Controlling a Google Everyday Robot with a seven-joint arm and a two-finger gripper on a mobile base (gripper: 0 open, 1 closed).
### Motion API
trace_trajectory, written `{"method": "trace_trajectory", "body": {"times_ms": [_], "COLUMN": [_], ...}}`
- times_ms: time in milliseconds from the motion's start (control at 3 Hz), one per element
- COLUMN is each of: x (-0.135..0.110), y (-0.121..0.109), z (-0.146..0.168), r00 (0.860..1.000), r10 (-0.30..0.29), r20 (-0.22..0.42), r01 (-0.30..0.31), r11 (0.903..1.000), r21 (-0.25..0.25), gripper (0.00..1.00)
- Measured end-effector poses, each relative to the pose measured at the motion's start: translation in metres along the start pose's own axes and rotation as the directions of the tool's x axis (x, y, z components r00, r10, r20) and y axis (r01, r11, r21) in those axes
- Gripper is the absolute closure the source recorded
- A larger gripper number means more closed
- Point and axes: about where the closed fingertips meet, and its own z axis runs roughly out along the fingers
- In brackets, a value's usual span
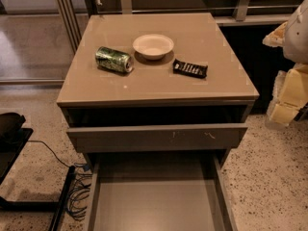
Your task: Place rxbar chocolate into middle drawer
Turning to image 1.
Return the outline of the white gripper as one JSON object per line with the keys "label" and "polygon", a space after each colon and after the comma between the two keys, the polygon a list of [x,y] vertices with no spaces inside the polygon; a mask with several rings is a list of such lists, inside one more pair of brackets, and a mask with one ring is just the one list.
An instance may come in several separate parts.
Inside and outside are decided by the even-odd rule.
{"label": "white gripper", "polygon": [[[262,43],[269,47],[282,47],[288,22],[279,25],[263,38]],[[308,103],[308,74],[290,69],[278,72],[277,103],[269,104],[269,120],[288,125]]]}

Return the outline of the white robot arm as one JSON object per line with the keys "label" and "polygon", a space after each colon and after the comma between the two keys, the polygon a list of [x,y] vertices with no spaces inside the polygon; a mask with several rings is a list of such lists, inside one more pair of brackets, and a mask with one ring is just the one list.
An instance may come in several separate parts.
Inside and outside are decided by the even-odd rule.
{"label": "white robot arm", "polygon": [[270,122],[288,126],[308,103],[308,0],[288,21],[265,36],[263,44],[281,47],[283,56],[295,63],[287,72],[278,72],[267,110]]}

